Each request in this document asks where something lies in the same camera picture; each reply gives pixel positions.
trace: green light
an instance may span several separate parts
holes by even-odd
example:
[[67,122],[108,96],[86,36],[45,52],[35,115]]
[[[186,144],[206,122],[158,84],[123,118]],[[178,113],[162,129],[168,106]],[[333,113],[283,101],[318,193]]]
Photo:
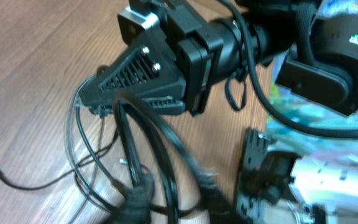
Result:
[[349,39],[349,42],[352,44],[358,45],[358,34],[354,34],[353,36],[351,36],[351,38]]

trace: wood plank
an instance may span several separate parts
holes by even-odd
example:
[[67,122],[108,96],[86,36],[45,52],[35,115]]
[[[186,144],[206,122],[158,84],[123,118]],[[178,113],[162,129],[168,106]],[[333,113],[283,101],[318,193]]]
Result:
[[[113,62],[125,49],[116,14],[126,5],[125,1],[112,0],[0,1],[0,168],[8,177],[25,185],[38,185],[68,169],[63,143],[68,102],[75,87],[98,65]],[[208,19],[218,16],[197,3],[193,5]],[[271,69],[259,73],[268,92]],[[241,95],[239,85],[234,83],[232,89],[236,96]],[[211,93],[205,114],[197,118],[189,114],[166,117],[202,165],[219,174],[217,182],[230,200],[244,130],[249,125],[263,129],[266,120],[250,83],[248,92],[247,108],[240,113],[229,108],[220,83]],[[85,111],[83,118],[95,144],[99,121]],[[113,119],[108,118],[108,137],[114,126]],[[135,126],[133,132],[142,162],[152,168],[158,181],[158,170],[145,149],[144,137]],[[76,148],[83,150],[78,134],[76,140]],[[181,160],[172,150],[170,154],[178,175],[180,205],[186,208],[198,199],[187,193],[195,186]],[[118,163],[121,157],[124,154],[119,143],[103,161],[114,176],[130,185],[126,167]],[[112,202],[122,200],[105,178],[100,178],[97,190]],[[164,203],[159,192],[162,189],[157,184],[155,202]],[[0,223],[65,223],[82,199],[70,178],[32,193],[12,190],[0,182]],[[103,215],[88,205],[78,223],[96,223]],[[182,223],[205,223],[205,218],[206,214]],[[155,216],[154,222],[164,219]]]

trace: wooden table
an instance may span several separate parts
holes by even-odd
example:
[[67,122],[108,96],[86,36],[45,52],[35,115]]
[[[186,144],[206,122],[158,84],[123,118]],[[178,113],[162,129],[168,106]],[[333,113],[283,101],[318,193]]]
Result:
[[[207,19],[218,17],[198,3],[191,2]],[[64,151],[63,124],[71,94],[97,66],[110,64],[125,49],[117,13],[128,5],[118,0],[0,0],[0,168],[22,185],[40,185],[69,169]],[[259,68],[260,82],[269,93],[271,69]],[[202,165],[218,174],[217,182],[232,200],[240,145],[247,127],[264,129],[266,113],[254,97],[248,80],[247,107],[233,112],[224,96],[223,83],[216,85],[204,114],[192,118],[188,113],[166,117],[189,145]],[[233,83],[240,98],[242,87]],[[99,119],[83,112],[86,133],[96,143]],[[107,119],[108,142],[114,129]],[[138,129],[142,162],[158,171],[148,145]],[[84,145],[76,134],[76,148]],[[170,151],[179,183],[180,206],[189,207],[198,199],[188,169]],[[128,171],[118,163],[124,157],[117,143],[103,162],[113,175],[130,185]],[[112,202],[122,197],[104,177],[96,189]],[[156,203],[163,202],[157,184]],[[83,197],[72,178],[38,192],[10,189],[0,181],[0,223],[66,223]],[[105,214],[88,205],[78,223],[97,223]],[[155,223],[165,217],[154,215]],[[181,223],[205,223],[206,213]]]

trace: wooden floor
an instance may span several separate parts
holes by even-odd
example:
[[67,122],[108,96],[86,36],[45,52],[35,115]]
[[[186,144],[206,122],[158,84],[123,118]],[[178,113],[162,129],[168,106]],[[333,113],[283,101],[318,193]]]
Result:
[[[218,15],[192,3],[207,19]],[[116,15],[128,5],[119,0],[0,0],[0,168],[6,176],[28,186],[40,185],[69,169],[63,142],[63,124],[67,106],[75,87],[92,75],[97,66],[109,64],[125,49]],[[271,70],[259,69],[260,81],[269,91]],[[189,150],[211,172],[232,200],[240,144],[248,126],[264,129],[266,113],[255,99],[248,84],[247,108],[233,112],[225,99],[223,84],[214,87],[205,114],[166,117],[190,146]],[[240,96],[241,87],[233,90]],[[93,144],[99,119],[83,112],[84,125]],[[108,142],[114,129],[108,118]],[[142,162],[158,171],[148,145],[138,129],[137,146]],[[76,134],[80,154],[84,145]],[[189,207],[198,199],[188,170],[170,152],[176,166],[180,206]],[[103,162],[113,175],[130,185],[117,143]],[[121,196],[103,177],[96,189],[119,204]],[[38,192],[12,190],[0,181],[0,223],[66,223],[83,197],[71,177]],[[163,203],[157,185],[156,203]],[[78,223],[97,223],[105,214],[88,205]],[[165,217],[154,215],[154,223]],[[207,223],[206,214],[181,223]]]

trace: wood grain surface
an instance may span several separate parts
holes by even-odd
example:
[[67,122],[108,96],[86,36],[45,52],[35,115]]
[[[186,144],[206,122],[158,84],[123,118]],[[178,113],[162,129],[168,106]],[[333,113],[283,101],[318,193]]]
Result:
[[[219,15],[191,2],[207,19]],[[97,66],[110,64],[125,49],[117,13],[128,5],[118,0],[0,0],[0,168],[18,184],[35,186],[52,180],[70,167],[63,141],[63,124],[75,87],[92,75]],[[259,68],[260,82],[269,93],[271,69]],[[242,87],[232,89],[239,100]],[[83,123],[96,145],[99,119],[84,110]],[[230,109],[223,83],[216,85],[204,114],[166,117],[189,145],[189,151],[211,172],[231,201],[240,158],[240,145],[247,127],[264,129],[266,113],[254,97],[248,80],[247,107],[240,113]],[[107,118],[104,143],[112,136],[114,121]],[[142,162],[156,178],[156,168],[142,133],[133,133]],[[75,134],[78,157],[84,145]],[[180,206],[198,200],[188,169],[170,150],[179,185]],[[118,163],[124,154],[121,143],[103,158],[112,174],[131,185],[127,168]],[[84,169],[90,175],[90,169]],[[119,205],[122,197],[99,175],[96,190]],[[155,203],[163,202],[157,184]],[[66,223],[83,196],[71,177],[38,192],[10,189],[0,181],[0,223]],[[77,223],[97,223],[106,214],[88,204]],[[165,217],[153,214],[154,223]],[[204,212],[181,223],[207,223]]]

